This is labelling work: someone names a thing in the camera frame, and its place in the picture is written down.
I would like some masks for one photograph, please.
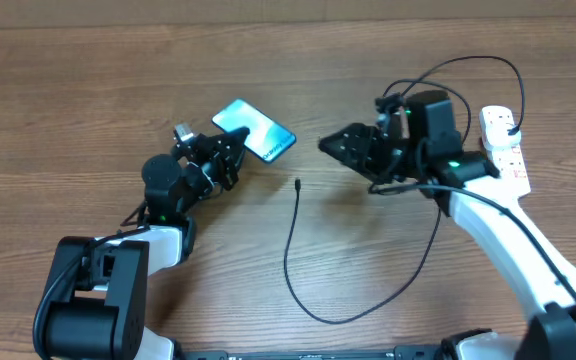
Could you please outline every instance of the white power strip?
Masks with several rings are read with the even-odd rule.
[[[515,127],[512,111],[503,106],[486,106],[479,113],[479,123],[488,159],[499,169],[501,178],[508,181],[517,198],[529,194],[530,181],[519,146],[521,131],[508,135],[508,130]]]

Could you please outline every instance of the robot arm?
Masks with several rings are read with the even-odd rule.
[[[513,192],[499,179],[499,170],[481,153],[464,152],[447,94],[426,91],[406,99],[394,94],[375,104],[379,112],[376,126],[351,124],[321,139],[319,149],[370,180],[371,193],[401,192],[407,186],[375,187],[415,179],[419,185],[408,188],[421,189],[472,235],[515,291],[529,323],[521,343],[497,341],[496,334],[487,331],[452,337],[442,344],[442,351],[449,355],[446,358],[576,360],[576,299],[565,289],[566,284],[558,281],[535,244],[543,248],[574,293],[576,268],[521,210]],[[402,127],[406,120],[409,136]],[[501,207],[491,207],[463,192],[447,191],[455,189]],[[514,215],[536,242],[500,209]]]
[[[568,262],[523,212],[501,179],[484,176],[465,183],[464,189],[494,200],[517,216],[537,238],[557,268],[576,291],[576,268]],[[526,235],[507,216],[464,194],[450,195],[450,216],[468,232],[517,295],[527,321],[545,313],[546,305],[562,308],[574,299],[545,264]]]
[[[145,201],[134,213],[136,230],[59,242],[33,328],[42,358],[183,359],[179,343],[144,327],[147,278],[192,253],[196,225],[186,212],[216,185],[233,188],[248,134],[241,128],[194,136],[177,127],[171,153],[143,167]],[[182,157],[188,160],[183,168]],[[91,290],[104,291],[105,299],[75,293]]]

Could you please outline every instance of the phone screen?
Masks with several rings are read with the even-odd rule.
[[[241,127],[250,129],[244,145],[266,163],[275,161],[297,141],[295,134],[242,99],[221,110],[212,122],[225,132]]]

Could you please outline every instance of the cable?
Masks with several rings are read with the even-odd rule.
[[[464,137],[461,140],[461,143],[463,144],[464,142],[466,142],[466,138],[468,137],[468,134],[470,133],[470,124],[472,122],[472,113],[470,111],[470,105],[468,104],[468,101],[466,101],[466,99],[460,94],[458,93],[456,90],[453,90],[451,88],[449,88],[446,85],[442,85],[440,83],[434,82],[434,81],[428,81],[428,80],[419,80],[419,79],[399,79],[397,81],[394,81],[393,83],[391,83],[390,85],[388,85],[388,87],[386,88],[386,91],[384,91],[384,95],[386,96],[388,94],[388,91],[390,91],[390,89],[397,85],[397,84],[401,84],[401,83],[412,83],[412,84],[424,84],[424,85],[430,85],[430,86],[435,86],[438,87],[440,89],[444,89],[450,93],[452,93],[453,95],[455,95],[456,97],[458,97],[466,106],[466,111],[468,112],[468,122],[466,124],[466,131],[464,132]]]
[[[524,93],[524,82],[521,79],[521,74],[519,73],[519,70],[517,69],[517,67],[511,63],[509,60],[504,59],[500,56],[492,56],[492,55],[472,55],[472,56],[462,56],[462,57],[458,57],[458,58],[454,58],[454,59],[450,59],[450,60],[446,60],[444,62],[442,62],[441,64],[435,65],[434,67],[432,67],[430,70],[426,71],[425,73],[423,73],[419,78],[417,78],[417,81],[411,83],[410,85],[408,85],[408,87],[406,88],[406,90],[404,90],[401,93],[401,96],[405,96],[408,91],[410,91],[410,89],[412,89],[417,83],[422,84],[421,80],[425,79],[426,77],[428,77],[430,74],[432,74],[435,70],[439,69],[440,67],[456,62],[456,61],[462,61],[462,60],[469,60],[469,59],[492,59],[492,60],[499,60],[501,62],[506,63],[508,66],[510,66],[512,68],[512,70],[515,72],[515,75],[517,75],[517,81],[519,82],[519,91],[521,92],[521,115],[519,116],[519,122],[517,123],[517,126],[515,126],[514,128],[508,130],[508,135],[515,135],[517,132],[519,132],[519,129],[521,127],[521,124],[524,121],[524,112],[526,109],[526,95]],[[387,94],[388,91],[390,91],[390,88],[392,88],[394,86],[394,84],[391,84],[390,86],[388,86],[388,88],[386,88],[386,92],[384,94]]]
[[[129,216],[126,220],[130,220],[130,218],[134,217],[135,213],[131,214],[131,216]],[[66,274],[69,271],[71,271],[75,267],[75,265],[77,265],[77,263],[80,263],[87,254],[90,254],[97,247],[107,243],[110,240],[122,239],[126,236],[140,234],[140,233],[146,232],[148,230],[149,230],[149,228],[146,227],[143,229],[137,229],[137,230],[127,231],[127,232],[123,232],[123,233],[118,232],[116,235],[110,235],[110,236],[106,236],[104,238],[101,238],[97,241],[91,241],[84,247],[84,249],[81,251],[81,253],[79,255],[73,257],[70,260],[70,262],[68,262],[68,264],[63,268],[63,270],[61,270],[59,275],[55,278],[55,281],[53,281],[52,284],[50,284],[50,287],[48,288],[48,290],[46,290],[46,293],[41,298],[41,302],[39,303],[39,306],[37,307],[37,312],[35,313],[35,321],[33,322],[32,343],[33,343],[33,346],[35,347],[35,350],[37,351],[37,354],[39,354],[39,357],[42,360],[50,360],[51,359],[51,357],[46,352],[46,348],[44,345],[44,336],[43,336],[44,335],[44,327],[45,327],[44,317],[46,315],[46,310],[48,310],[47,307],[48,307],[48,303],[50,301],[50,298],[52,296],[52,293],[57,288],[57,285],[64,279]]]
[[[426,171],[424,170],[423,163],[421,161],[422,153],[424,150],[424,145],[428,143],[428,138],[424,137],[419,140],[417,148],[415,149],[415,166],[417,166],[417,171],[419,171],[419,178],[423,179],[426,177]]]
[[[372,193],[373,194],[379,194],[379,195],[388,195],[389,192],[392,192],[392,194],[401,194],[401,193],[408,192],[411,190],[423,190],[423,189],[452,191],[452,192],[464,194],[464,195],[470,196],[476,200],[479,200],[479,201],[481,201],[481,202],[483,202],[489,206],[492,206],[493,208],[498,210],[500,213],[506,215],[508,218],[510,218],[510,220],[512,220],[521,229],[521,231],[523,231],[523,233],[526,235],[526,237],[528,238],[528,240],[530,241],[532,246],[535,248],[535,250],[537,250],[537,253],[539,253],[541,258],[544,260],[544,262],[546,263],[546,265],[548,266],[550,271],[555,275],[557,280],[559,280],[561,285],[566,289],[566,291],[570,294],[570,296],[573,298],[573,300],[576,303],[576,291],[575,291],[575,289],[573,289],[572,285],[570,285],[566,276],[564,276],[564,274],[562,274],[561,271],[559,271],[559,268],[557,268],[557,265],[555,265],[555,263],[552,261],[552,259],[548,256],[548,254],[546,253],[546,250],[544,250],[544,248],[541,246],[539,241],[530,232],[528,227],[526,227],[526,225],[518,217],[516,217],[509,209],[499,205],[495,201],[493,201],[487,197],[481,196],[477,193],[465,190],[465,189],[460,189],[460,188],[456,188],[456,187],[452,187],[452,186],[445,186],[445,185],[434,185],[434,184],[411,184],[411,185],[392,186],[392,187],[373,190]]]
[[[141,222],[143,221],[144,216],[143,213],[146,211],[147,206],[148,204],[146,203],[146,200],[142,201],[141,204],[139,204],[139,206],[137,206],[135,210],[133,210],[130,213],[130,215],[128,215],[128,217],[125,218],[124,221],[121,222],[121,224],[119,224],[119,226],[121,227],[134,226],[134,225],[140,226]],[[137,217],[137,221],[130,221],[137,214],[139,214],[139,216]]]
[[[386,88],[386,91],[384,91],[383,96],[386,96],[388,94],[388,91],[395,85],[400,84],[400,83],[411,83],[411,84],[425,84],[425,85],[430,85],[430,86],[435,86],[441,89],[444,89],[452,94],[454,94],[455,96],[457,96],[463,103],[464,106],[466,107],[466,111],[468,113],[468,122],[466,125],[466,131],[464,132],[464,136],[462,139],[462,144],[466,141],[466,139],[468,138],[468,134],[470,132],[470,125],[472,122],[472,112],[470,110],[470,104],[468,104],[468,101],[466,101],[466,99],[460,94],[458,93],[456,90],[451,89],[448,86],[445,86],[443,84],[437,83],[437,82],[433,82],[433,81],[427,81],[427,80],[423,80],[423,79],[400,79],[397,80],[393,83],[391,83],[388,88]],[[416,161],[416,165],[417,168],[419,170],[419,173],[423,176],[424,175],[424,169],[422,166],[422,150],[423,150],[423,145],[428,141],[427,138],[423,138],[419,144],[417,145],[417,148],[415,149],[415,161]],[[388,173],[390,173],[390,171],[394,170],[394,168],[399,164],[400,160],[404,157],[404,154],[402,154],[400,157],[398,157],[397,159],[395,159],[388,167],[389,171]],[[373,183],[370,185],[368,192],[369,193],[373,193],[375,187],[377,186],[377,184]],[[297,297],[297,295],[295,294],[295,291],[292,288],[292,284],[290,283],[290,277],[288,276],[288,250],[290,249],[290,243],[292,241],[292,234],[295,228],[295,222],[297,220],[297,210],[299,207],[299,191],[301,190],[301,180],[297,179],[295,180],[295,190],[297,191],[297,198],[296,198],[296,202],[295,202],[295,213],[293,215],[293,220],[292,220],[292,225],[290,227],[290,233],[288,235],[288,241],[286,243],[286,249],[284,251],[284,277],[286,278],[286,285],[288,286],[288,290],[290,291],[290,294],[292,295],[292,298],[295,300],[295,302],[297,303],[297,305],[299,305],[299,307],[308,315],[310,316],[312,319],[319,321],[321,323],[324,324],[328,324],[328,325],[341,325],[341,324],[347,324],[349,322],[355,321],[357,319],[360,319],[372,312],[374,312],[375,310],[378,310],[379,308],[383,307],[384,305],[388,304],[389,302],[393,301],[394,299],[396,299],[399,295],[401,295],[401,293],[403,293],[414,281],[415,279],[417,279],[417,276],[419,275],[419,273],[421,272],[421,269],[423,268],[424,264],[426,263],[426,258],[428,257],[428,253],[430,253],[430,248],[432,247],[433,242],[435,241],[435,237],[437,235],[437,230],[439,229],[439,223],[441,222],[441,209],[437,210],[437,220],[435,221],[435,225],[432,231],[432,234],[430,235],[430,239],[428,240],[428,245],[426,246],[426,250],[424,252],[424,255],[421,258],[421,261],[419,262],[419,265],[417,266],[417,270],[413,273],[413,275],[408,279],[407,282],[404,283],[403,286],[401,286],[397,291],[395,291],[392,295],[390,295],[389,297],[387,297],[385,300],[383,300],[382,302],[378,303],[377,305],[371,307],[370,309],[357,314],[355,316],[352,316],[350,318],[344,319],[344,320],[327,320],[327,319],[323,319],[315,314],[313,314],[310,310],[308,310],[308,308],[306,308],[304,306],[304,304],[299,300],[299,298]]]
[[[301,302],[301,300],[299,300],[299,298],[297,297],[297,294],[295,294],[295,290],[293,290],[292,284],[290,283],[290,276],[288,276],[288,251],[290,250],[290,243],[292,242],[292,234],[293,234],[293,231],[295,230],[295,223],[297,222],[297,212],[299,209],[299,192],[300,192],[300,190],[301,190],[301,180],[299,178],[297,178],[295,180],[295,191],[297,193],[297,196],[295,198],[295,212],[294,212],[293,217],[292,217],[292,224],[290,225],[290,233],[288,234],[288,240],[286,241],[286,249],[284,250],[284,277],[286,278],[286,285],[288,285],[288,290],[290,291],[290,295],[292,295],[292,298],[295,300],[297,305],[299,305],[301,310],[303,310],[308,316],[310,316],[314,320],[317,320],[321,323],[328,324],[328,325],[347,324],[349,322],[360,319],[360,318],[372,313],[373,311],[378,310],[382,306],[388,304],[389,302],[391,302],[392,300],[397,298],[399,295],[401,295],[401,293],[403,293],[413,283],[413,281],[415,281],[415,279],[417,278],[417,276],[421,272],[421,269],[423,268],[424,263],[426,262],[426,258],[428,257],[428,253],[430,252],[430,248],[432,246],[433,240],[435,238],[435,235],[437,234],[437,230],[439,229],[439,220],[441,219],[441,210],[439,210],[437,212],[437,221],[435,222],[435,228],[432,231],[432,235],[430,236],[430,241],[428,242],[428,246],[426,247],[426,251],[424,252],[424,256],[421,258],[421,262],[419,263],[417,270],[410,277],[410,279],[408,279],[408,281],[402,287],[399,288],[399,290],[397,290],[395,293],[390,295],[388,298],[386,298],[382,302],[371,307],[370,309],[368,309],[368,310],[366,310],[360,314],[357,314],[355,316],[349,317],[347,319],[327,320],[327,319],[321,318],[321,317],[313,314],[310,310],[308,310],[308,308],[306,308],[306,306],[304,306],[304,304]]]

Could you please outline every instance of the wooden table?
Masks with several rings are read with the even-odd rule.
[[[444,221],[417,281],[343,326],[291,299],[282,254],[303,181],[290,258],[296,292],[340,319],[385,298],[413,272],[435,206],[420,194],[371,197],[317,139],[373,122],[392,80],[456,56],[511,59],[526,83],[522,205],[576,264],[576,18],[0,31],[0,359],[34,359],[31,326],[59,239],[99,236],[143,196],[146,159],[175,123],[216,134],[210,118],[243,97],[298,137],[270,166],[249,157],[230,193],[201,204],[191,259],[149,279],[147,325],[186,349],[376,349],[435,342],[475,327],[520,335],[519,306],[488,259]],[[519,110],[514,74],[471,61],[435,77],[476,114]],[[464,107],[455,102],[458,126]]]

